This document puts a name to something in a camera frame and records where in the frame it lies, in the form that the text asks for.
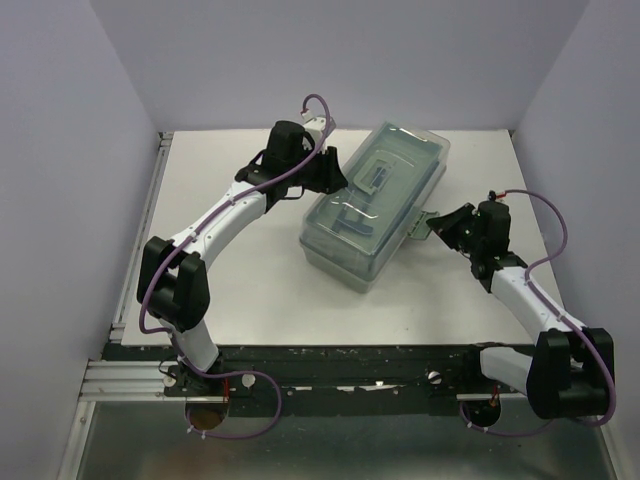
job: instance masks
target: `bolt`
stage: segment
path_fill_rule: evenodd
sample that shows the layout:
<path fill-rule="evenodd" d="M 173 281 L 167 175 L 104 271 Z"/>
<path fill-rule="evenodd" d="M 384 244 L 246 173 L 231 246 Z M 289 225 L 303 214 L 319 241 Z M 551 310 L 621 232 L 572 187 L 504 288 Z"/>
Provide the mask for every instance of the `bolt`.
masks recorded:
<path fill-rule="evenodd" d="M 247 388 L 251 388 L 254 383 L 256 383 L 256 377 L 254 375 L 245 373 L 242 376 L 242 385 L 243 386 L 245 386 Z"/>
<path fill-rule="evenodd" d="M 162 379 L 162 384 L 163 384 L 165 387 L 169 387 L 169 388 L 171 388 L 171 387 L 173 387 L 173 386 L 176 384 L 176 379 L 175 379 L 175 378 L 173 378 L 173 377 L 170 377 L 170 376 L 168 376 L 168 375 L 165 375 L 165 376 L 164 376 L 164 378 Z M 160 392 L 157 392 L 157 393 L 156 393 L 156 396 L 157 396 L 157 397 L 159 397 L 160 395 L 161 395 L 161 394 L 160 394 Z"/>
<path fill-rule="evenodd" d="M 440 385 L 442 383 L 442 375 L 440 375 L 440 372 L 432 370 L 427 374 L 427 380 L 431 385 Z"/>

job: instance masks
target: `gray wall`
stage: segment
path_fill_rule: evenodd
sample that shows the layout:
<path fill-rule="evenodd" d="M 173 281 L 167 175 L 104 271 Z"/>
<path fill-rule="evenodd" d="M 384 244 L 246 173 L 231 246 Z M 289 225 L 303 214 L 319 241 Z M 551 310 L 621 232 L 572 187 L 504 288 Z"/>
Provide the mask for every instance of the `gray wall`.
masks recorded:
<path fill-rule="evenodd" d="M 84 0 L 0 16 L 0 478 L 55 478 L 157 145 Z"/>
<path fill-rule="evenodd" d="M 158 127 L 514 128 L 586 0 L 92 0 Z"/>
<path fill-rule="evenodd" d="M 569 246 L 554 264 L 565 304 L 587 324 L 608 328 L 615 338 L 617 423 L 636 454 L 639 22 L 637 0 L 592 1 L 516 133 L 528 186 L 551 197 L 567 217 Z M 538 213 L 553 248 L 555 220 L 544 209 Z"/>

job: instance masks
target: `white tabletop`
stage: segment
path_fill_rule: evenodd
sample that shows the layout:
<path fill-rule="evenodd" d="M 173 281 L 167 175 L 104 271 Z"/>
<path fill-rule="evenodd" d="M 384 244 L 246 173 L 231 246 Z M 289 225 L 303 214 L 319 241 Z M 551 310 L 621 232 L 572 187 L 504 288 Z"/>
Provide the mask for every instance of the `white tabletop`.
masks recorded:
<path fill-rule="evenodd" d="M 368 131 L 337 130 L 329 140 L 344 163 Z M 449 213 L 477 204 L 490 189 L 524 188 L 506 131 L 435 132 L 451 142 L 448 169 L 425 206 Z M 149 237 L 169 238 L 220 199 L 234 174 L 266 145 L 269 130 L 178 132 L 162 177 Z M 302 217 L 316 197 L 280 202 L 231 242 L 209 270 L 205 316 L 222 345 L 406 345 L 530 343 L 524 329 L 440 239 L 407 240 L 366 295 L 309 265 L 298 244 Z M 545 248 L 531 202 L 510 195 L 511 249 L 531 263 Z M 536 279 L 556 300 L 549 266 Z M 124 345 L 166 345 L 142 335 L 130 298 Z M 147 317 L 149 326 L 157 326 Z"/>

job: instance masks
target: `clear plastic container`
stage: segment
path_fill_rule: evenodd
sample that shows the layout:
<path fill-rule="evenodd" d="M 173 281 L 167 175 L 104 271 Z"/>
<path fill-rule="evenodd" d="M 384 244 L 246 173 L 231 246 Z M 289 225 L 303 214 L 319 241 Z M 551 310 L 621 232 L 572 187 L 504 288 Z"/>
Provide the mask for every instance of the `clear plastic container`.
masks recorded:
<path fill-rule="evenodd" d="M 371 289 L 444 173 L 449 142 L 385 122 L 349 159 L 349 186 L 304 217 L 307 260 L 354 290 Z"/>

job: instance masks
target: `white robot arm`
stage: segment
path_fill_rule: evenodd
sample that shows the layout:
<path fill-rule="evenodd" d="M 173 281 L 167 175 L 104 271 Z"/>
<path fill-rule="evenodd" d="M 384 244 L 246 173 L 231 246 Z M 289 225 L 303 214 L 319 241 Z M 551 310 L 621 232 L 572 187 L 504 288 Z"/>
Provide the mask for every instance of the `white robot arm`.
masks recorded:
<path fill-rule="evenodd" d="M 483 345 L 482 375 L 526 395 L 540 418 L 608 412 L 613 340 L 604 329 L 587 328 L 564 312 L 529 275 L 527 264 L 509 251 L 509 207 L 491 192 L 477 209 L 466 204 L 427 224 L 449 248 L 469 258 L 473 276 L 513 313 L 535 344 L 533 356 Z"/>
<path fill-rule="evenodd" d="M 333 119 L 309 111 L 302 116 L 304 125 L 276 123 L 267 148 L 240 169 L 227 193 L 200 219 L 168 240 L 151 238 L 143 250 L 137 291 L 143 312 L 158 318 L 181 355 L 200 371 L 209 370 L 218 357 L 203 321 L 209 307 L 207 270 L 218 254 L 247 225 L 288 199 L 289 188 L 334 193 L 347 186 L 336 149 L 324 145 L 335 129 Z M 164 265 L 170 256 L 175 258 Z"/>

